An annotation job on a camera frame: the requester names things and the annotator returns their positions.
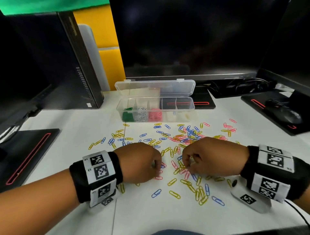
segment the fist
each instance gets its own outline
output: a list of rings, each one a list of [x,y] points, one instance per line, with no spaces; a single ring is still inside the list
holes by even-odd
[[[191,174],[213,176],[239,175],[248,158],[248,147],[211,137],[188,145],[182,155],[183,164]]]
[[[145,143],[133,143],[122,146],[114,152],[119,159],[123,182],[144,183],[159,175],[162,156],[152,146]]]

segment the blue paper clip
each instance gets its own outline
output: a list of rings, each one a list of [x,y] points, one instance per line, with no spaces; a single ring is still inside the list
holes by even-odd
[[[215,202],[217,202],[217,203],[220,204],[221,206],[225,206],[225,203],[224,203],[221,199],[219,199],[219,198],[217,198],[217,197],[215,197],[215,196],[212,196],[212,200],[215,201]]]
[[[210,189],[209,189],[209,185],[205,184],[205,190],[206,190],[206,195],[210,196]]]
[[[157,197],[161,193],[161,189],[157,190],[155,193],[152,194],[152,198]]]
[[[195,175],[195,174],[192,174],[192,177],[193,177],[194,181],[197,182],[197,177],[196,177],[196,175]]]

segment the desktop computer case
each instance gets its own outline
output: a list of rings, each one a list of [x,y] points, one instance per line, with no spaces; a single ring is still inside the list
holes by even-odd
[[[54,87],[42,109],[100,108],[104,96],[72,11],[8,19]]]

